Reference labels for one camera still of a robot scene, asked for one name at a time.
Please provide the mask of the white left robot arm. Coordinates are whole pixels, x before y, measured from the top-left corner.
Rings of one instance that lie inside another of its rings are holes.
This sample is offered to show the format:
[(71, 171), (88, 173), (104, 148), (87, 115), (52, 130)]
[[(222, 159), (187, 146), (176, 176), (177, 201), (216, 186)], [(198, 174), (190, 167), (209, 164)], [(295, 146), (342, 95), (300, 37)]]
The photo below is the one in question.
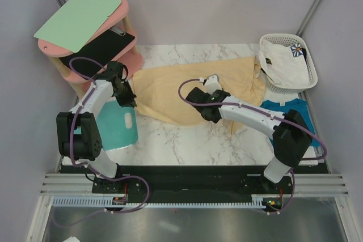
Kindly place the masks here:
[(118, 61), (111, 61), (100, 74), (87, 77), (73, 68), (78, 60), (95, 60), (75, 57), (69, 62), (70, 68), (79, 76), (91, 81), (86, 94), (78, 104), (67, 112), (60, 112), (56, 117), (58, 149), (60, 155), (71, 160), (75, 168), (85, 167), (96, 177), (105, 179), (105, 187), (112, 193), (124, 188), (124, 178), (117, 174), (118, 164), (106, 154), (96, 118), (109, 99), (115, 98), (120, 107), (136, 107), (136, 95), (127, 80), (128, 68)]

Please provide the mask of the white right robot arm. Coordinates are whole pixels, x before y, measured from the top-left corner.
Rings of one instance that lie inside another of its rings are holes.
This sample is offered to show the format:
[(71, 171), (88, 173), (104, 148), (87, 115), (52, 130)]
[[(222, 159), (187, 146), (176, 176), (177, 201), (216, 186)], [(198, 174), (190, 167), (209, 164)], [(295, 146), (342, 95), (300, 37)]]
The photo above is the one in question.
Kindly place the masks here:
[(186, 97), (207, 121), (217, 123), (230, 120), (251, 127), (265, 135), (273, 142), (273, 158), (268, 163), (260, 178), (261, 189), (273, 193), (280, 187), (280, 181), (287, 172), (299, 165), (312, 138), (308, 127), (295, 110), (288, 113), (269, 111), (245, 103), (223, 90), (212, 94), (195, 87)]

